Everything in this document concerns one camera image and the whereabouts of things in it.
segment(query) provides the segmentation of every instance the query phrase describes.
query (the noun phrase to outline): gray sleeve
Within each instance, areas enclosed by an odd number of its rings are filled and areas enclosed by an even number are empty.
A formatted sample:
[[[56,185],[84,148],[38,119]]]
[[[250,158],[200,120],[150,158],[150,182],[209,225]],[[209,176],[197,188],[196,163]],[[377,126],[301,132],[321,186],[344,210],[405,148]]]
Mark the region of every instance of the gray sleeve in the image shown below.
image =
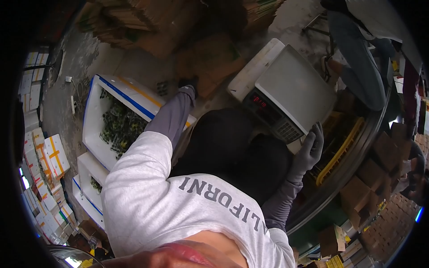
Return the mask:
[[[303,176],[302,172],[295,172],[292,168],[278,191],[262,205],[265,225],[268,229],[279,228],[286,232],[286,220],[296,195],[302,189]]]
[[[153,131],[167,136],[173,151],[179,141],[191,108],[195,106],[193,86],[179,88],[178,93],[162,106],[155,118],[148,123],[145,131]]]

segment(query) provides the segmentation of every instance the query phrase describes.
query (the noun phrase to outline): lips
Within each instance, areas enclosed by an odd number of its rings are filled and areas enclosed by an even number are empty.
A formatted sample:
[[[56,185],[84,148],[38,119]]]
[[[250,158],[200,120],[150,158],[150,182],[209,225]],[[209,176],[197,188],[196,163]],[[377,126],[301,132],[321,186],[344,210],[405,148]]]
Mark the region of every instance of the lips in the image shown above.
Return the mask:
[[[176,253],[178,253],[179,255],[183,256],[184,258],[192,262],[195,262],[207,267],[214,267],[211,264],[211,262],[209,262],[203,255],[201,255],[198,251],[196,251],[195,249],[189,246],[179,244],[179,243],[167,243],[160,246],[159,248],[166,248],[166,247],[171,248]]]

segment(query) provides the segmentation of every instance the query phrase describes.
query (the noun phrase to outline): electrical cord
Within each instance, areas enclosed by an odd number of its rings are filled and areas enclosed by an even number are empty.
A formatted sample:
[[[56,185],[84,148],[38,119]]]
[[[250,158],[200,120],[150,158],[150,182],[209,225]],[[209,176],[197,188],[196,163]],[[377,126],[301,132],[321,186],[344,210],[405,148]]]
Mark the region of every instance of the electrical cord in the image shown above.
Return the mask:
[[[73,84],[73,87],[76,90],[76,94],[78,96],[78,100],[74,101],[74,103],[72,103],[72,105],[76,105],[76,108],[78,109],[78,113],[79,115],[83,114],[83,111],[85,110],[86,107],[86,99],[83,99],[83,94],[84,94],[84,88],[83,88],[83,84],[81,82],[78,83],[78,86],[76,86],[75,82],[73,81],[73,79],[71,79],[71,82]],[[79,94],[79,86],[82,87],[82,93]]]

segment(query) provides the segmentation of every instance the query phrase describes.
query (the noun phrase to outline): red digital numbers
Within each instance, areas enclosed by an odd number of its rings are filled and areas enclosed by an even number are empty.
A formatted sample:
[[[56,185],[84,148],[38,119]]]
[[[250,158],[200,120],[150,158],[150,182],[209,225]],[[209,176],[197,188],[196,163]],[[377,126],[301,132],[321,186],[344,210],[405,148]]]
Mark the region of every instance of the red digital numbers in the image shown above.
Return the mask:
[[[259,97],[257,97],[257,96],[255,96],[255,97],[253,98],[253,102],[255,102],[255,103],[257,103],[257,104],[261,105],[262,107],[267,106],[267,104],[266,104],[265,102],[263,102],[263,100],[261,100],[261,99],[260,99]]]

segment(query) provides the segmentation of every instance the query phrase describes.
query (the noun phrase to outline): white long-sleeve shirt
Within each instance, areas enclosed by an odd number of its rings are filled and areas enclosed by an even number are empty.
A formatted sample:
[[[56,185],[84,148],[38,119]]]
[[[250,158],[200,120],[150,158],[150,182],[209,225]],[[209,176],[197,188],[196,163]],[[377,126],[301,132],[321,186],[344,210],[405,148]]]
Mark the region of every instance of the white long-sleeve shirt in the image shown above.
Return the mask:
[[[117,257],[210,230],[233,239],[250,268],[295,267],[286,234],[267,229],[254,199],[213,175],[168,178],[171,157],[171,141],[147,131],[108,175],[101,197]]]
[[[414,68],[420,72],[422,59],[413,37],[394,7],[387,0],[346,0],[347,8],[372,34],[361,29],[367,40],[389,38],[402,43],[402,52]]]

